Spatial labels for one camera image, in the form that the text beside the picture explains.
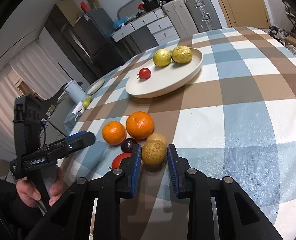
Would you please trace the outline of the person's left hand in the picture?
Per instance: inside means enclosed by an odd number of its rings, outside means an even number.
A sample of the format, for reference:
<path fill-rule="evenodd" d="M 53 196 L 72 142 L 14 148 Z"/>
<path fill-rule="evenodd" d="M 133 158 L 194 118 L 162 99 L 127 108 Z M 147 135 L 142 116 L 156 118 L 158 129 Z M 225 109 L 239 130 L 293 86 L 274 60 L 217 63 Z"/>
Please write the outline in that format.
<path fill-rule="evenodd" d="M 50 187 L 50 200 L 49 205 L 53 206 L 53 204 L 62 196 L 64 193 L 64 181 L 63 181 L 64 172 L 61 168 L 58 169 L 57 178 L 55 183 Z M 36 189 L 31 182 L 29 182 L 26 178 L 19 180 L 16 183 L 16 190 L 23 201 L 23 203 L 29 207 L 37 207 L 38 201 L 41 200 L 41 194 Z"/>

